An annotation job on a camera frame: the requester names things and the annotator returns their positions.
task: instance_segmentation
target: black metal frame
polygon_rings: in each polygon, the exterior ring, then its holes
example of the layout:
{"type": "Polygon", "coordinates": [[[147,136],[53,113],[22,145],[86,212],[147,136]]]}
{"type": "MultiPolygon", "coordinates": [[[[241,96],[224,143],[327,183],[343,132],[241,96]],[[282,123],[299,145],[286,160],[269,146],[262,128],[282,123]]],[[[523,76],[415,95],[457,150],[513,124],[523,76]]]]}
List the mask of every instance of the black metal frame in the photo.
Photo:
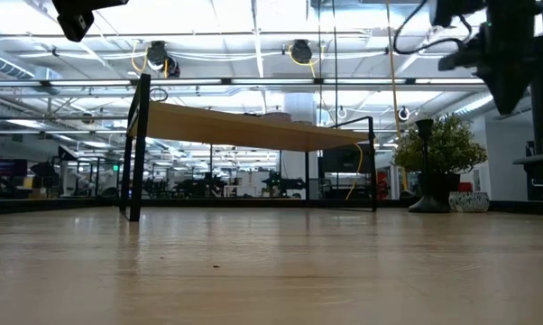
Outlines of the black metal frame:
{"type": "MultiPolygon", "coordinates": [[[[135,95],[133,96],[133,102],[129,108],[128,116],[128,127],[125,135],[125,150],[124,150],[124,173],[121,186],[121,199],[119,204],[119,211],[129,220],[137,222],[141,216],[142,204],[147,205],[148,201],[143,202],[142,192],[143,192],[143,172],[144,172],[144,163],[145,163],[145,137],[147,136],[147,122],[149,119],[149,103],[150,103],[150,88],[151,88],[151,76],[148,74],[142,74],[139,83],[137,84],[137,89],[135,90],[135,95]],[[137,125],[136,135],[131,135],[133,128],[137,125]],[[133,140],[135,140],[135,157],[133,165],[133,184],[130,184],[130,175],[131,175],[131,154],[133,151],[133,140]]],[[[368,120],[369,124],[369,136],[368,141],[370,143],[370,152],[369,158],[371,163],[371,189],[372,189],[372,211],[378,209],[378,198],[377,198],[377,184],[376,184],[376,170],[375,170],[375,132],[373,131],[373,118],[371,116],[366,116],[362,118],[355,119],[354,121],[342,123],[340,125],[335,125],[334,127],[339,127],[342,125],[348,125],[350,123],[368,120]]],[[[293,208],[293,207],[307,207],[307,208],[346,208],[350,206],[356,206],[357,204],[352,204],[351,202],[338,201],[326,203],[321,200],[311,200],[310,199],[310,190],[309,190],[309,152],[304,152],[305,156],[305,179],[306,179],[306,198],[303,202],[294,204],[289,200],[274,200],[272,203],[273,207],[281,208],[293,208]]],[[[213,207],[225,207],[225,206],[237,206],[236,202],[230,200],[202,200],[202,202],[213,202],[213,204],[207,204],[202,206],[213,206],[213,207]]]]}

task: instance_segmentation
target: ceiling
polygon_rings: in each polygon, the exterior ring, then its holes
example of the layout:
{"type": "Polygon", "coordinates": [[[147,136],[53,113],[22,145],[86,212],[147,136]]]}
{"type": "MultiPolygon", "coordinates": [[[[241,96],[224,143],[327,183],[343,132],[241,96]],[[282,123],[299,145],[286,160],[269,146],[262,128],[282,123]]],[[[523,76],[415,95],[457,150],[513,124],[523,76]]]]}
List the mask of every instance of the ceiling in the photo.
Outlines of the ceiling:
{"type": "MultiPolygon", "coordinates": [[[[392,75],[401,79],[470,79],[473,76],[473,72],[466,69],[437,70],[439,58],[456,49],[451,43],[411,56],[394,55],[394,64],[391,65],[391,58],[386,54],[389,37],[383,1],[335,1],[335,18],[330,1],[322,1],[319,8],[318,1],[311,3],[310,7],[309,0],[131,0],[128,5],[96,12],[95,25],[79,44],[69,42],[63,36],[56,24],[57,12],[51,1],[0,0],[0,56],[28,70],[49,68],[53,71],[52,76],[61,79],[136,79],[139,72],[135,67],[143,66],[145,48],[151,41],[165,41],[170,55],[180,65],[183,79],[389,79],[392,75]],[[285,52],[297,39],[308,40],[318,61],[316,65],[297,65],[285,52]],[[320,46],[324,49],[322,60],[320,46]]],[[[419,0],[392,0],[391,27],[399,27],[418,3],[419,0]]],[[[467,20],[477,30],[485,20],[485,13],[474,14],[467,20]]],[[[539,30],[541,23],[537,24],[537,33],[539,30]]],[[[466,36],[467,30],[457,19],[454,28],[432,29],[428,13],[423,11],[402,31],[399,47],[413,49],[430,40],[445,37],[464,39],[466,36]]],[[[163,78],[149,67],[144,72],[152,74],[155,79],[163,78]]],[[[11,78],[0,72],[1,79],[11,78]]],[[[230,113],[283,109],[286,94],[301,91],[290,87],[214,86],[202,87],[202,96],[198,96],[194,88],[172,89],[170,91],[177,95],[170,95],[172,103],[230,113]]],[[[92,90],[76,89],[75,94],[92,90]]],[[[64,98],[33,92],[32,88],[0,88],[0,96],[4,99],[0,100],[0,116],[40,116],[47,114],[49,107],[51,110],[58,108],[59,114],[64,116],[86,111],[101,116],[127,114],[132,88],[96,88],[94,91],[98,90],[107,96],[64,98]],[[109,96],[119,90],[127,92],[127,95],[109,96]],[[8,98],[15,104],[9,106],[8,98]],[[8,112],[2,110],[7,107],[12,109],[8,112]]],[[[433,116],[445,111],[446,107],[456,110],[460,101],[480,91],[485,89],[471,91],[439,85],[420,86],[413,90],[404,87],[397,92],[396,101],[398,107],[433,116]]],[[[341,111],[340,121],[370,115],[379,129],[395,127],[394,96],[390,87],[369,90],[342,88],[337,93],[337,103],[333,89],[323,88],[320,92],[319,88],[314,88],[306,92],[313,92],[317,107],[330,111],[332,116],[337,112],[337,104],[341,111]]],[[[85,125],[80,121],[66,121],[50,126],[74,130],[109,129],[110,122],[85,125]]],[[[3,122],[0,128],[21,128],[21,125],[3,122]]],[[[114,135],[106,140],[119,145],[121,137],[114,135]]]]}

